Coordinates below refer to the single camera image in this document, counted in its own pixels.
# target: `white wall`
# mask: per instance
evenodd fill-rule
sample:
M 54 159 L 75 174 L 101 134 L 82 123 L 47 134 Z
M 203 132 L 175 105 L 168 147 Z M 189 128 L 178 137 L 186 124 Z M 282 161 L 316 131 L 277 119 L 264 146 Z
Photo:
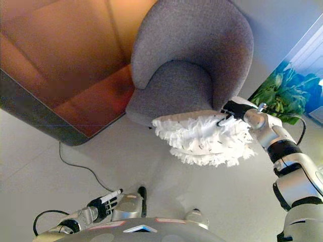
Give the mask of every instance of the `white wall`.
M 232 0 L 248 19 L 254 57 L 240 96 L 248 98 L 323 13 L 322 0 Z

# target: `cable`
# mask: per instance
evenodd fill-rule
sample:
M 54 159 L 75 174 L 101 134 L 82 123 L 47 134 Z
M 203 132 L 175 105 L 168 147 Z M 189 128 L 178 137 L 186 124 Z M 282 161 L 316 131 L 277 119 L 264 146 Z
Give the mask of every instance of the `cable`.
M 34 220 L 34 225 L 33 225 L 34 234 L 35 234 L 36 236 L 38 236 L 38 232 L 37 232 L 37 228 L 36 228 L 37 221 L 38 221 L 38 219 L 39 219 L 43 214 L 45 214 L 45 213 L 62 213 L 62 214 L 65 214 L 65 215 L 70 215 L 69 213 L 64 212 L 64 211 L 61 211 L 61 210 L 47 210 L 47 211 L 44 211 L 44 212 L 42 212 L 42 213 L 38 214 L 38 215 L 37 215 L 37 217 L 36 217 L 36 218 L 35 218 L 35 220 Z
M 299 140 L 297 142 L 297 145 L 300 145 L 300 143 L 302 142 L 303 140 L 303 137 L 305 135 L 305 131 L 306 131 L 306 121 L 299 115 L 296 115 L 296 114 L 293 114 L 293 113 L 283 113 L 283 112 L 277 112 L 271 108 L 266 108 L 266 110 L 268 110 L 269 112 L 272 112 L 272 113 L 275 113 L 275 114 L 279 114 L 279 115 L 285 115 L 285 116 L 289 116 L 289 117 L 297 117 L 299 118 L 302 123 L 303 123 L 303 131 L 302 131 L 302 134 L 301 134 L 301 137 L 299 137 Z
M 88 168 L 88 167 L 86 167 L 86 166 L 82 166 L 82 165 L 74 165 L 74 164 L 70 164 L 70 163 L 68 163 L 68 162 L 66 162 L 63 158 L 62 158 L 62 152 L 61 152 L 61 143 L 60 143 L 60 148 L 59 148 L 59 150 L 60 150 L 60 159 L 61 159 L 61 161 L 63 162 L 63 163 L 65 163 L 66 165 L 70 165 L 70 166 L 74 166 L 74 167 L 78 167 L 78 168 L 84 168 L 84 169 L 87 169 L 87 170 L 89 170 L 93 175 L 94 175 L 94 177 L 95 177 L 95 179 L 96 179 L 96 181 L 104 188 L 104 189 L 106 189 L 108 192 L 113 192 L 114 190 L 112 190 L 112 189 L 110 189 L 110 188 L 107 188 L 106 186 L 104 186 L 100 181 L 99 181 L 99 179 L 97 178 L 97 176 L 96 176 L 96 174 L 94 173 L 94 171 L 93 170 L 91 170 L 90 168 Z

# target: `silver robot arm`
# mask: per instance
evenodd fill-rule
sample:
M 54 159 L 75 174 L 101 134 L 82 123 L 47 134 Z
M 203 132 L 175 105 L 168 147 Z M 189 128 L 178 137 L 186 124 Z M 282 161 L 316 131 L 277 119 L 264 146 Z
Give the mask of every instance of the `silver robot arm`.
M 236 99 L 224 110 L 247 122 L 274 164 L 274 193 L 288 211 L 281 241 L 323 241 L 323 174 L 296 145 L 280 119 Z

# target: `floor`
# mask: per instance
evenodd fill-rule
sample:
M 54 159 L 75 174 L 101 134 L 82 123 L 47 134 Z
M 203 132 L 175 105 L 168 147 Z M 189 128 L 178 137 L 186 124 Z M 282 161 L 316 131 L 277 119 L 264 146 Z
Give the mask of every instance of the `floor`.
M 32 241 L 35 216 L 48 209 L 80 209 L 105 190 L 92 174 L 59 159 L 53 138 L 0 110 L 2 241 Z M 293 127 L 292 135 L 299 129 Z M 322 160 L 322 129 L 309 127 L 304 152 Z M 183 165 L 153 130 L 125 116 L 95 138 L 77 147 L 63 146 L 66 161 L 92 168 L 112 189 L 148 190 L 148 216 L 183 218 L 193 208 L 209 217 L 209 230 L 227 241 L 276 241 L 286 212 L 273 191 L 276 176 L 259 145 L 258 155 L 227 168 Z M 38 231 L 53 227 L 59 215 L 39 220 Z

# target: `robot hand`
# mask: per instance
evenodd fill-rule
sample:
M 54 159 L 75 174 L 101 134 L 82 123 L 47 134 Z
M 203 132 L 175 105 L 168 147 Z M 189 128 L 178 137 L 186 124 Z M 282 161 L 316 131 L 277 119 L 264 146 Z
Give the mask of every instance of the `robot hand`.
M 323 174 L 296 145 L 280 119 L 242 98 L 230 100 L 225 112 L 247 122 L 268 153 L 279 177 L 273 184 L 281 206 L 289 211 L 278 241 L 323 241 Z

